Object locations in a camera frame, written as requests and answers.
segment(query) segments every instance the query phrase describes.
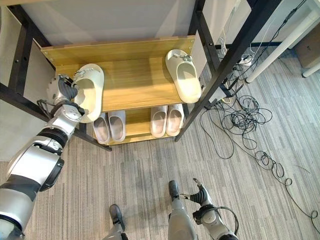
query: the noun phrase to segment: white desk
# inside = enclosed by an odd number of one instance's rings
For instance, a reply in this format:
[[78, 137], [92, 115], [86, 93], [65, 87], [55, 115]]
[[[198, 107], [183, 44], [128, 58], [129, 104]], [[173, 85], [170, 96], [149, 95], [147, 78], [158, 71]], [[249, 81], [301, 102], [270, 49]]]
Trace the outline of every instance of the white desk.
[[[320, 18], [320, 0], [308, 0], [311, 12], [302, 20], [302, 22], [286, 37], [286, 39], [255, 69], [253, 73], [246, 79], [247, 83], [251, 83], [256, 79], [274, 60], [276, 60], [287, 48], [292, 44]], [[320, 63], [305, 71], [302, 76], [307, 77], [320, 68]]]

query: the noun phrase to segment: gray carpet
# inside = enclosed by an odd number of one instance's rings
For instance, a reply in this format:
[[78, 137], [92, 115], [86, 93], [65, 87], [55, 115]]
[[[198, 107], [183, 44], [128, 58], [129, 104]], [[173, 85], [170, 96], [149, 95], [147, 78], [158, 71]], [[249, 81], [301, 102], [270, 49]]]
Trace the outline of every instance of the gray carpet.
[[[320, 72], [301, 78], [300, 63], [290, 51], [239, 92], [254, 96], [262, 108], [273, 112], [271, 122], [250, 136], [257, 140], [257, 150], [283, 164], [285, 175], [293, 179], [289, 190], [308, 214], [320, 210], [319, 93]], [[219, 153], [227, 156], [228, 138], [207, 116], [203, 120]], [[233, 139], [241, 142], [240, 137]], [[112, 225], [109, 205], [117, 203], [129, 239], [166, 240], [171, 212], [168, 182], [175, 179], [182, 193], [194, 193], [193, 177], [203, 181], [216, 205], [236, 212], [242, 240], [320, 239], [270, 171], [239, 148], [232, 158], [219, 158], [199, 118], [178, 143], [165, 138], [117, 145], [107, 152], [73, 137], [63, 159], [55, 186], [38, 194], [26, 239], [101, 240]], [[6, 165], [0, 162], [1, 181]], [[193, 202], [183, 202], [190, 215], [198, 209]], [[233, 228], [232, 215], [221, 213]], [[320, 217], [315, 224], [320, 228]], [[200, 240], [210, 239], [201, 225], [194, 226]]]

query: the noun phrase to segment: black metal frame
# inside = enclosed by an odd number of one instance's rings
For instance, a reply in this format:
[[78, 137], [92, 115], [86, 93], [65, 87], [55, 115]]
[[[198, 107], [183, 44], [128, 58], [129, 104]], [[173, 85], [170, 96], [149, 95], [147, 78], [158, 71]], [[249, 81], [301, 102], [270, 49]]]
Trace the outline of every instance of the black metal frame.
[[[48, 47], [51, 44], [20, 5], [12, 5], [8, 9], [21, 23], [21, 30], [15, 49], [9, 84], [5, 86], [0, 83], [0, 99], [47, 122], [49, 119], [44, 115], [39, 106], [23, 96], [33, 40], [41, 47]], [[109, 146], [99, 144], [97, 140], [86, 132], [86, 124], [80, 123], [79, 129], [76, 128], [73, 135], [107, 151], [112, 150]]]
[[205, 1], [206, 0], [195, 1], [188, 34], [194, 35], [196, 34], [196, 31], [198, 31], [212, 77], [199, 101], [195, 103], [192, 111], [187, 115], [183, 128], [174, 139], [176, 142], [179, 141], [200, 111], [208, 104], [211, 96], [219, 88], [226, 76], [232, 71], [232, 68], [237, 61], [241, 59], [242, 54], [249, 47], [250, 43], [254, 40], [281, 2], [281, 0], [247, 0], [251, 7], [251, 13], [247, 17], [223, 60], [220, 62], [215, 44], [202, 12]]
[[[236, 62], [241, 59], [242, 54], [267, 22], [281, 0], [247, 0], [251, 7], [251, 13], [232, 45], [229, 46], [229, 50], [222, 62], [218, 58], [217, 49], [203, 14], [205, 2], [206, 0], [195, 0], [188, 34], [195, 35], [198, 31], [212, 77], [190, 113], [187, 104], [183, 104], [186, 121], [180, 133], [174, 139], [176, 142], [183, 136], [204, 106], [207, 105], [210, 97], [232, 71]], [[41, 109], [23, 97], [23, 95], [32, 41], [35, 40], [41, 47], [48, 47], [51, 44], [20, 5], [13, 5], [8, 8], [21, 23], [21, 30], [15, 50], [9, 84], [8, 86], [0, 84], [0, 99], [41, 120], [48, 121], [48, 118], [42, 113]], [[74, 135], [107, 151], [112, 150], [109, 146], [99, 144], [93, 137], [87, 135], [86, 131], [87, 126], [81, 123], [79, 129], [75, 129]]]

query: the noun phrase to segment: white table leg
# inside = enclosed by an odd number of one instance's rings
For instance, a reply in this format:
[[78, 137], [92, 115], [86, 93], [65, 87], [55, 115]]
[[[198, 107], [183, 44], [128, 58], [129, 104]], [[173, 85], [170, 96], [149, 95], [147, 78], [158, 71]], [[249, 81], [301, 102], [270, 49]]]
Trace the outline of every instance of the white table leg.
[[320, 69], [320, 62], [318, 62], [313, 67], [309, 68], [307, 71], [302, 73], [302, 77], [306, 78], [309, 77], [311, 74], [313, 74], [315, 71], [318, 71]]
[[255, 69], [246, 79], [251, 83], [261, 74], [274, 60], [276, 60], [304, 31], [306, 31], [320, 17], [318, 10], [312, 10], [308, 16], [296, 27], [289, 36]]

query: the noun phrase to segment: shoe rack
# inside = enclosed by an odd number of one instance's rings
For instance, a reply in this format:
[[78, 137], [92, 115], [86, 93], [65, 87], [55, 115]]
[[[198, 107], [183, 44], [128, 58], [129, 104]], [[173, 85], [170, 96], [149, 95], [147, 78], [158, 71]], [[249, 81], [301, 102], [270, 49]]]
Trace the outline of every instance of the shoe rack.
[[56, 73], [70, 77], [94, 63], [104, 72], [102, 112], [125, 110], [126, 138], [109, 145], [156, 139], [150, 131], [151, 108], [182, 103], [167, 70], [172, 49], [190, 54], [195, 36], [152, 38], [125, 42], [95, 42], [42, 47]]

